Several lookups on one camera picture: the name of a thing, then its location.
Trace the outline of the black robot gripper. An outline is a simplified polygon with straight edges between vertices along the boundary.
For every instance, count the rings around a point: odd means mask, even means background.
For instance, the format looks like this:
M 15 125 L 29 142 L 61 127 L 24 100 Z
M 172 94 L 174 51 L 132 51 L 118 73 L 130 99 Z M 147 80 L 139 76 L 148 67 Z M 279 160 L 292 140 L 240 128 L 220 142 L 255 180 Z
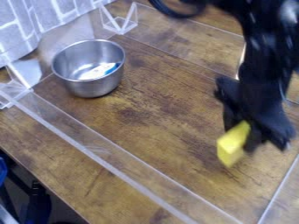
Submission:
M 224 130 L 232 129 L 242 121 L 250 124 L 244 152 L 252 154 L 266 142 L 284 151 L 295 138 L 295 126 L 283 108 L 282 80 L 256 78 L 242 66 L 236 80 L 220 76 L 215 84 L 215 98 L 223 105 Z

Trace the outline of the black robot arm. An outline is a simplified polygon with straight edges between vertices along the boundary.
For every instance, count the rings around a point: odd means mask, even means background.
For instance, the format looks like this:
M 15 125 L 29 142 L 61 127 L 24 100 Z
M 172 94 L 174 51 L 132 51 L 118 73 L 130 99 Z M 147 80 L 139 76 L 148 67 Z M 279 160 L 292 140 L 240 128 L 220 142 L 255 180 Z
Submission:
M 266 142 L 283 151 L 295 138 L 283 101 L 299 67 L 299 0 L 214 0 L 212 5 L 238 20 L 246 40 L 238 78 L 216 79 L 224 128 L 250 124 L 246 152 Z

